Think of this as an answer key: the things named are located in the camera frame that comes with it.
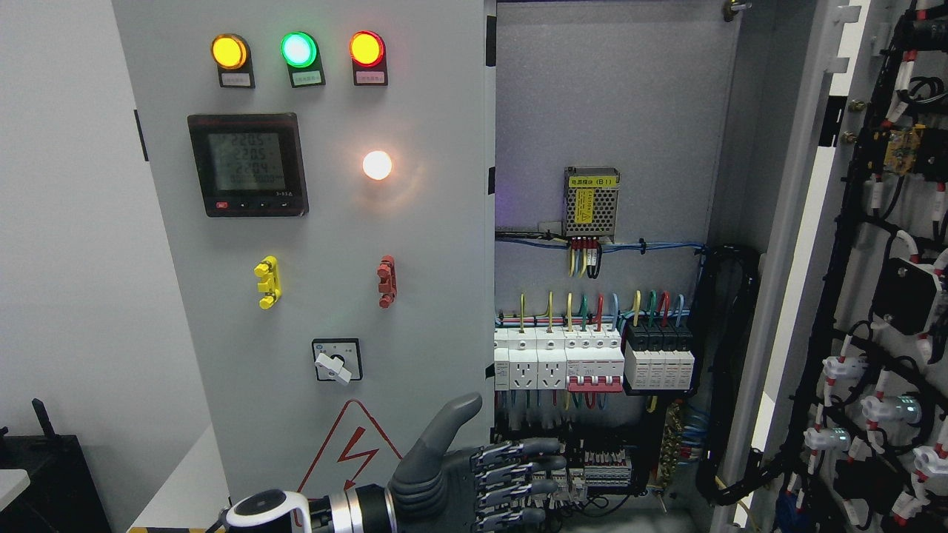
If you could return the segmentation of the dark grey robot left hand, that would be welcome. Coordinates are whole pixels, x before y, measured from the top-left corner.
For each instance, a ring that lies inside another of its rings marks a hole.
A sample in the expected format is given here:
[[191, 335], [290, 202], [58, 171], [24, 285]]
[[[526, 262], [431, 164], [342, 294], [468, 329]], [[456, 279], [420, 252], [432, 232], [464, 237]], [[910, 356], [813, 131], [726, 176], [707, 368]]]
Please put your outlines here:
[[528, 438], [448, 452], [483, 407], [477, 392], [447, 402], [393, 473], [399, 532], [498, 532], [539, 524], [529, 497], [556, 492], [548, 472], [566, 468], [555, 438]]

